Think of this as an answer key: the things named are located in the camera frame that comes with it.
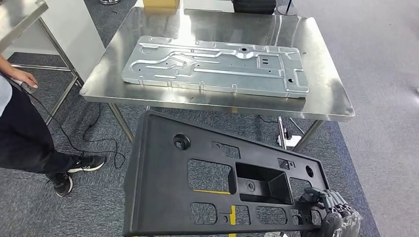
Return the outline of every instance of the yellow marking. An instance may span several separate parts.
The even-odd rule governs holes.
[[[202,192],[202,193],[210,193],[210,194],[230,195],[229,192],[224,192],[224,191],[211,191],[211,190],[199,190],[199,189],[194,189],[194,191],[196,191],[196,192]]]
[[[231,214],[230,214],[230,224],[232,226],[236,225],[236,206],[231,206]],[[228,234],[228,237],[236,237],[236,234]]]
[[[229,192],[224,192],[224,191],[211,191],[211,190],[199,190],[199,189],[193,189],[193,190],[196,192],[202,192],[202,193],[230,195]],[[236,225],[236,206],[235,205],[231,205],[230,224],[232,226]],[[228,237],[236,237],[236,234],[228,234]]]

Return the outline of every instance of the rectangular cutout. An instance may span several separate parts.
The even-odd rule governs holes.
[[[234,171],[228,165],[197,159],[188,162],[188,183],[194,191],[234,194],[234,179]]]
[[[250,225],[250,215],[248,206],[235,205],[236,225]]]
[[[287,223],[285,211],[280,207],[258,206],[256,217],[261,224],[284,225]]]
[[[217,211],[211,203],[191,204],[191,220],[196,225],[213,225],[217,221]]]
[[[314,225],[321,225],[322,224],[322,215],[318,210],[311,210],[311,222]]]
[[[293,215],[293,224],[294,225],[302,225],[303,219],[301,217],[301,211],[298,209],[291,209],[291,213]]]
[[[236,163],[240,200],[292,204],[285,172],[260,166]]]
[[[294,162],[282,158],[278,158],[278,164],[281,169],[290,170],[295,168]]]
[[[307,180],[290,178],[290,186],[294,200],[299,200],[304,194],[304,189],[311,187],[311,184]]]
[[[218,142],[211,142],[211,147],[222,151],[226,157],[240,159],[240,150],[238,147],[233,147]]]

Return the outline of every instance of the black plastic part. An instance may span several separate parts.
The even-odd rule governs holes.
[[[238,149],[240,155],[229,157],[222,149],[217,149],[220,147],[217,144]],[[229,192],[192,190],[188,184],[191,160],[229,166],[226,178]],[[307,166],[313,172],[312,177],[307,174]],[[292,195],[295,190],[292,190],[290,178],[306,180],[321,190],[329,188],[322,165],[316,159],[147,111],[139,121],[126,173],[124,236],[320,229],[320,225],[311,222],[311,212],[318,210],[322,218],[326,213],[312,206],[313,203],[297,201],[299,197]],[[215,219],[208,221],[209,224],[195,224],[197,222],[191,218],[193,203],[215,209]],[[231,225],[232,205],[248,208],[248,224]],[[261,223],[257,210],[267,208],[283,210],[282,224],[275,224],[279,223],[276,220]],[[302,217],[302,223],[293,222],[295,210]]]
[[[234,12],[272,15],[275,0],[233,0]]]

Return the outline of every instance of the cable on floor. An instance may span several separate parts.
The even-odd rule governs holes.
[[[267,122],[267,123],[278,123],[277,121],[266,121],[266,120],[264,120],[264,119],[262,118],[262,116],[260,116],[260,115],[257,115],[257,116],[259,116],[260,120],[262,120],[262,121],[264,121],[264,122]]]
[[[122,154],[122,153],[120,153],[120,152],[118,152],[118,143],[117,143],[117,141],[114,139],[114,138],[105,138],[105,139],[99,139],[99,140],[87,140],[86,138],[85,138],[85,135],[86,135],[86,133],[87,133],[87,131],[90,129],[90,128],[92,128],[93,126],[95,126],[96,124],[97,124],[97,122],[99,121],[99,117],[100,117],[100,115],[101,115],[101,107],[100,107],[100,104],[99,104],[99,114],[98,114],[98,116],[97,116],[97,118],[96,118],[96,120],[92,123],[92,124],[90,124],[89,126],[88,126],[88,128],[84,131],[84,133],[83,133],[83,140],[85,140],[85,141],[87,141],[87,142],[100,142],[100,141],[114,141],[115,142],[115,148],[116,148],[116,150],[115,151],[99,151],[99,152],[97,152],[97,151],[87,151],[87,150],[82,150],[82,149],[78,149],[78,148],[76,148],[74,145],[73,145],[73,143],[71,142],[71,140],[70,140],[70,137],[68,136],[68,134],[64,131],[64,129],[63,129],[63,127],[62,127],[62,125],[60,124],[60,122],[54,117],[54,116],[52,116],[52,114],[46,109],[46,107],[35,97],[35,96],[33,96],[32,94],[29,94],[27,91],[25,91],[25,90],[22,90],[24,93],[26,93],[28,96],[31,96],[34,100],[36,100],[38,103],[39,103],[39,105],[46,111],[46,113],[49,115],[49,116],[51,116],[51,118],[52,118],[52,120],[54,120],[57,124],[58,124],[58,126],[60,127],[60,130],[61,130],[61,132],[64,134],[64,136],[67,138],[67,140],[68,140],[68,143],[70,144],[70,146],[74,149],[74,150],[76,150],[76,151],[79,151],[79,152],[82,152],[82,155],[81,155],[81,157],[83,157],[84,156],[84,154],[85,153],[93,153],[93,154],[99,154],[99,153],[113,153],[114,154],[114,167],[115,167],[115,169],[119,169],[119,168],[121,168],[122,167],[122,165],[125,163],[125,160],[126,160],[126,157],[125,157],[125,155],[124,154]],[[122,160],[122,162],[121,162],[121,164],[118,166],[117,165],[117,162],[116,162],[116,157],[117,157],[117,155],[120,155],[122,158],[123,158],[123,160]]]

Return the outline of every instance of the person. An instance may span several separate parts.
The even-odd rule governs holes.
[[[0,55],[0,72],[37,88],[28,72],[16,69]],[[11,86],[0,74],[0,167],[45,174],[58,196],[73,188],[70,173],[94,171],[105,163],[102,156],[79,157],[58,152],[52,136],[29,96]]]

